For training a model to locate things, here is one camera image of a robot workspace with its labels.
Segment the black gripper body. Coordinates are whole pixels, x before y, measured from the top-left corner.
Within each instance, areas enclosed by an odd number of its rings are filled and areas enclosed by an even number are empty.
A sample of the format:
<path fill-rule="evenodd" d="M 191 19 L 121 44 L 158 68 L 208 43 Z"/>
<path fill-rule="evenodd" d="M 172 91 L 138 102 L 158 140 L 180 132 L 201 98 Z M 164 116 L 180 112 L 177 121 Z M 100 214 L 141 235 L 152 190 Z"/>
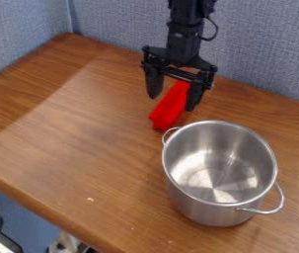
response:
<path fill-rule="evenodd" d="M 217 33 L 208 38 L 203 37 L 203 21 L 188 25 L 169 21 L 166 27 L 165 47 L 142 47 L 141 68 L 149 64 L 158 69 L 162 79 L 168 76 L 188 83 L 196 81 L 207 90 L 212 86 L 217 67 L 200 57 L 200 42 L 209 42 Z"/>

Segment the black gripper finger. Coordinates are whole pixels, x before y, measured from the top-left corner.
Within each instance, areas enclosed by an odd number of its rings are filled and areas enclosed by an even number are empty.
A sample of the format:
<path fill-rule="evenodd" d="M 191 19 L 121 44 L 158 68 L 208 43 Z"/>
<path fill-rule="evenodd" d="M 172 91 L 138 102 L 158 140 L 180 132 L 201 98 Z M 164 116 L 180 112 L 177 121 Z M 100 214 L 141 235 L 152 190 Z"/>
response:
<path fill-rule="evenodd" d="M 184 110 L 191 112 L 195 109 L 195 106 L 199 104 L 199 101 L 203 96 L 203 84 L 200 82 L 193 81 L 189 84 L 187 99 L 185 99 L 185 107 Z"/>
<path fill-rule="evenodd" d="M 153 99 L 161 92 L 162 74 L 158 69 L 149 64 L 144 65 L 144 72 L 148 96 Z"/>

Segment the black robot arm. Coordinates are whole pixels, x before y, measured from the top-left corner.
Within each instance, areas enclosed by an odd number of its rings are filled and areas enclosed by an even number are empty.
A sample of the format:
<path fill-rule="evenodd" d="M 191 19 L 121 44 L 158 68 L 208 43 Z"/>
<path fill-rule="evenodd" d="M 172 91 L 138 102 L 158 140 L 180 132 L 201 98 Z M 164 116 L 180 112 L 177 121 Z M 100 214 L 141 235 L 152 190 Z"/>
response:
<path fill-rule="evenodd" d="M 189 88 L 184 110 L 188 112 L 212 88 L 217 72 L 217 67 L 199 54 L 200 42 L 209 42 L 219 31 L 211 20 L 215 3 L 216 0 L 166 0 L 169 21 L 165 47 L 142 47 L 141 68 L 148 96 L 153 99 L 158 95 L 164 76 L 187 82 Z"/>

